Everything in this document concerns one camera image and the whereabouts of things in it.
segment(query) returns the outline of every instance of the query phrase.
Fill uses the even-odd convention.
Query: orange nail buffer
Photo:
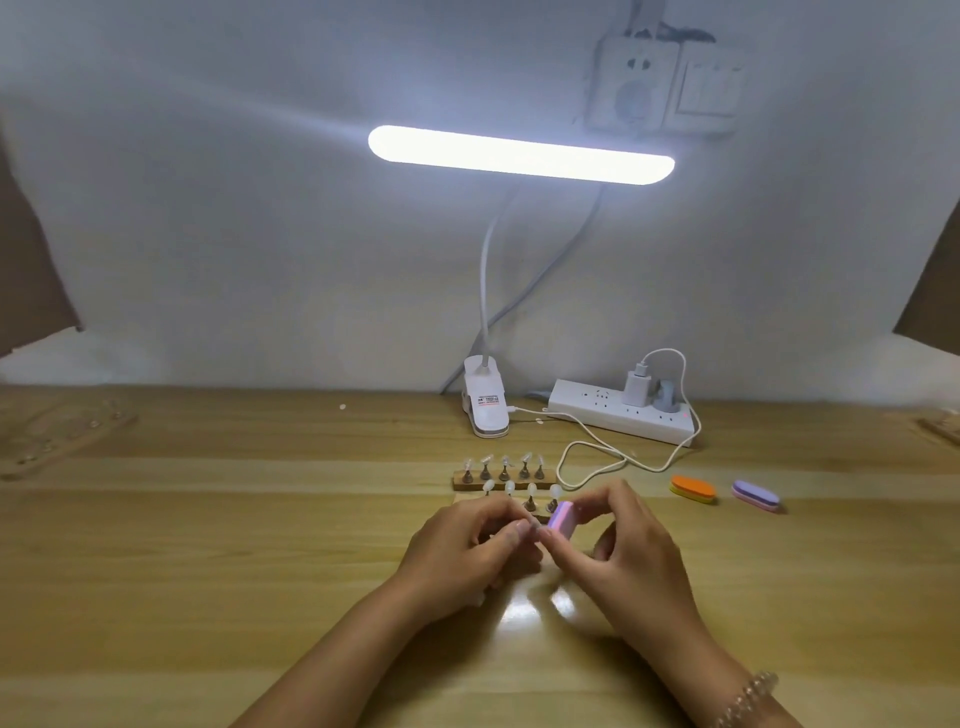
[[[674,475],[670,478],[670,490],[678,496],[688,497],[698,503],[710,505],[716,500],[717,492],[705,480],[697,480],[686,475]]]

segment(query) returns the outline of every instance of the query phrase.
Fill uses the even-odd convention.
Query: bracelet
[[[737,728],[743,725],[746,716],[754,711],[756,704],[774,691],[780,681],[775,672],[762,670],[754,675],[733,704],[713,721],[712,728]]]

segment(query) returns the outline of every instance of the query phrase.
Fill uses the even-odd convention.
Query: lamp light bar
[[[672,158],[660,155],[411,127],[377,127],[367,141],[373,153],[387,161],[592,182],[653,184],[674,167]]]

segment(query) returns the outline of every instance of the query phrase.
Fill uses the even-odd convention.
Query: power strip
[[[660,412],[652,404],[634,407],[623,403],[623,392],[594,387],[566,379],[557,379],[550,393],[549,410],[566,412],[585,425],[593,425],[628,435],[679,445],[694,432],[690,406],[683,402],[680,411]]]

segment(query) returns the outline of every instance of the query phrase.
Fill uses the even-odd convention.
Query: brown curtain
[[[0,139],[0,356],[79,325]]]
[[[960,205],[947,220],[894,332],[960,355]]]

